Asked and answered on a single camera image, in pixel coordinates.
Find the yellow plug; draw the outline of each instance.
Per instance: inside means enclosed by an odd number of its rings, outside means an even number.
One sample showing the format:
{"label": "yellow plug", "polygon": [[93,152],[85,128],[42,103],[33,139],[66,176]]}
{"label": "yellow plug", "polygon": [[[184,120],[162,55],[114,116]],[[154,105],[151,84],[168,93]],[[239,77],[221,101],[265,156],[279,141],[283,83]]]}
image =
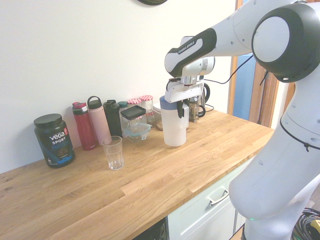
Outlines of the yellow plug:
{"label": "yellow plug", "polygon": [[313,220],[310,224],[311,227],[314,227],[320,234],[320,220]]}

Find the black lid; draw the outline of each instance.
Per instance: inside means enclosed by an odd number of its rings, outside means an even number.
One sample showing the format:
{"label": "black lid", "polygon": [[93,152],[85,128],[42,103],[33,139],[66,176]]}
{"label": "black lid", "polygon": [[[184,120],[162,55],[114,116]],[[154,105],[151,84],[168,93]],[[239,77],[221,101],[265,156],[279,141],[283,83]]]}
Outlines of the black lid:
{"label": "black lid", "polygon": [[72,111],[74,115],[84,115],[88,112],[88,107],[85,102],[74,102],[72,103]]}
{"label": "black lid", "polygon": [[62,122],[62,116],[58,113],[52,113],[40,116],[33,121],[34,125],[39,128],[51,128]]}
{"label": "black lid", "polygon": [[103,108],[106,114],[118,113],[120,105],[116,103],[116,100],[108,100],[103,104]]}
{"label": "black lid", "polygon": [[101,100],[97,96],[89,97],[87,103],[88,103],[88,108],[91,109],[91,110],[98,109],[98,108],[100,108],[102,106]]}
{"label": "black lid", "polygon": [[133,107],[130,107],[126,110],[121,111],[121,115],[128,120],[133,120],[137,117],[142,116],[143,114],[146,114],[146,109],[138,105],[135,105]]}

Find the vega sport protein container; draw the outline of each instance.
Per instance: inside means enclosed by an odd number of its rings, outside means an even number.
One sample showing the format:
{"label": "vega sport protein container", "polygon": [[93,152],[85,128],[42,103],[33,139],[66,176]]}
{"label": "vega sport protein container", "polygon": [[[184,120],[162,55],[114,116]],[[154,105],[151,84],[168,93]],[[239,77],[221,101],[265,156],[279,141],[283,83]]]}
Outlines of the vega sport protein container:
{"label": "vega sport protein container", "polygon": [[67,125],[60,114],[44,115],[35,119],[33,123],[36,138],[49,167],[61,168],[75,159]]}

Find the blue lid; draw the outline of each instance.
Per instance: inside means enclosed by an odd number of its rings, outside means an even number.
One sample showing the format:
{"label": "blue lid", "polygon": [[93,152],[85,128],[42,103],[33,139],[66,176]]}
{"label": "blue lid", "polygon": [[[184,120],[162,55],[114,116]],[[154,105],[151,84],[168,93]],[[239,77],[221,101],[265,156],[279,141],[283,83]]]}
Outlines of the blue lid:
{"label": "blue lid", "polygon": [[165,100],[165,96],[160,97],[160,106],[161,109],[163,110],[177,110],[178,106],[177,106],[177,102],[167,102]]}

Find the wall clock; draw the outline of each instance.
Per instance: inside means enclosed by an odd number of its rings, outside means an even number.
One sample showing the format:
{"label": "wall clock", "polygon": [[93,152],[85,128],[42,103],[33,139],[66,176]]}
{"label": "wall clock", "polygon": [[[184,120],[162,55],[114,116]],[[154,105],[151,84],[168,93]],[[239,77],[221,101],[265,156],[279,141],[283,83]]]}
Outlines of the wall clock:
{"label": "wall clock", "polygon": [[138,1],[147,5],[159,5],[159,4],[163,4],[167,0],[138,0]]}

